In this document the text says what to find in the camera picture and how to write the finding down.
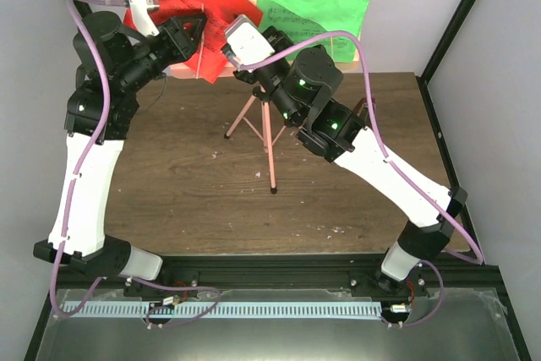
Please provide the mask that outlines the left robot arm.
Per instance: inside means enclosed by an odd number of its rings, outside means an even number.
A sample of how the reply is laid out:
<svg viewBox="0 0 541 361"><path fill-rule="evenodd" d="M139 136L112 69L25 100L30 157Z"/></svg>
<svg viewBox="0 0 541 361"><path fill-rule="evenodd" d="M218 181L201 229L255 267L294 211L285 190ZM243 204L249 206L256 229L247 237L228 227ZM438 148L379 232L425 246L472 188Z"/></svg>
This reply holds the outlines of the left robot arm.
<svg viewBox="0 0 541 361"><path fill-rule="evenodd" d="M143 279L153 296L166 295L172 274L162 258L104 231L112 175L133 117L137 92L166 68L188 61L199 48L207 18L172 17L144 35L109 11L85 16L73 39L81 64L67 102L67 166L57 219L33 255L87 277Z"/></svg>

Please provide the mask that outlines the red paper sheet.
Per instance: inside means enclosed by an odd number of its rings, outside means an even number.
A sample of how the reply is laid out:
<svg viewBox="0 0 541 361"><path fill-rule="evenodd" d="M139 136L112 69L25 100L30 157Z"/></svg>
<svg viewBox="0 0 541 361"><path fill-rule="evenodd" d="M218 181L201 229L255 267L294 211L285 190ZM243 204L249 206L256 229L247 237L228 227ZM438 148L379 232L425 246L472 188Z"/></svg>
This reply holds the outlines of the red paper sheet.
<svg viewBox="0 0 541 361"><path fill-rule="evenodd" d="M185 63L200 78L214 83L226 67L227 60L221 53L225 44L224 30L240 15L249 17L258 25L263 13L249 0L158 0L159 8L150 13L155 25L172 17L202 12L207 21L203 45Z"/></svg>

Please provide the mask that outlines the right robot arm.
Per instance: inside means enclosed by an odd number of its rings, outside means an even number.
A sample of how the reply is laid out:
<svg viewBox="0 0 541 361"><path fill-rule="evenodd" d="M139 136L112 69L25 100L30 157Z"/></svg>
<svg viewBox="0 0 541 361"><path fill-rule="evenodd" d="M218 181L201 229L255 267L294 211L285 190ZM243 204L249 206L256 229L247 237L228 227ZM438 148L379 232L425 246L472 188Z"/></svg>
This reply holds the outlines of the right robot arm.
<svg viewBox="0 0 541 361"><path fill-rule="evenodd" d="M387 296L399 293L410 271L445 249L467 192L425 177L386 148L376 128L374 104L351 110L333 97L343 73L322 41L346 31L331 31L293 44L274 27L259 32L245 20L225 31L222 48L236 67L235 77L257 84L254 95L272 102L288 127L298 129L304 148L360 177L406 216L397 241L387 250L372 280Z"/></svg>

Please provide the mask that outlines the reddish-brown wooden metronome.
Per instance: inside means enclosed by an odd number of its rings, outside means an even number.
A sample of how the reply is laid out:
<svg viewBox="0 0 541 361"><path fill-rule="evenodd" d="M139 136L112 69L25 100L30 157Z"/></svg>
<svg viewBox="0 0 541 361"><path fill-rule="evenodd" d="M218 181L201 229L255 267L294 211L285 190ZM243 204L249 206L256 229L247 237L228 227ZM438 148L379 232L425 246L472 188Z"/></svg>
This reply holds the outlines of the reddish-brown wooden metronome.
<svg viewBox="0 0 541 361"><path fill-rule="evenodd" d="M362 124L364 127L372 127L369 115L369 103L366 97L359 100L352 112L358 117L357 121L360 124Z"/></svg>

